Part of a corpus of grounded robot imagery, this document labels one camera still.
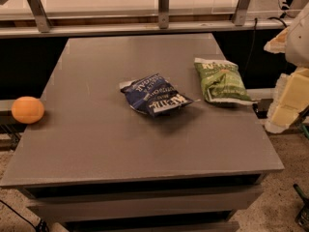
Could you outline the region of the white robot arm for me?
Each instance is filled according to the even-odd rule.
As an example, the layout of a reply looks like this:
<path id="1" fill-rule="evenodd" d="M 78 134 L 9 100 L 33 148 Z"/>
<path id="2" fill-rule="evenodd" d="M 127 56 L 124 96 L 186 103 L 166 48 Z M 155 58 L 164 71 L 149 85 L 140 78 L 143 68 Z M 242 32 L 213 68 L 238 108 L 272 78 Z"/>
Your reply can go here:
<path id="1" fill-rule="evenodd" d="M 286 61 L 296 66 L 291 74 L 280 75 L 267 113 L 266 130 L 281 133 L 309 106 L 309 4 L 290 26 L 266 43 L 264 50 L 284 53 Z"/>

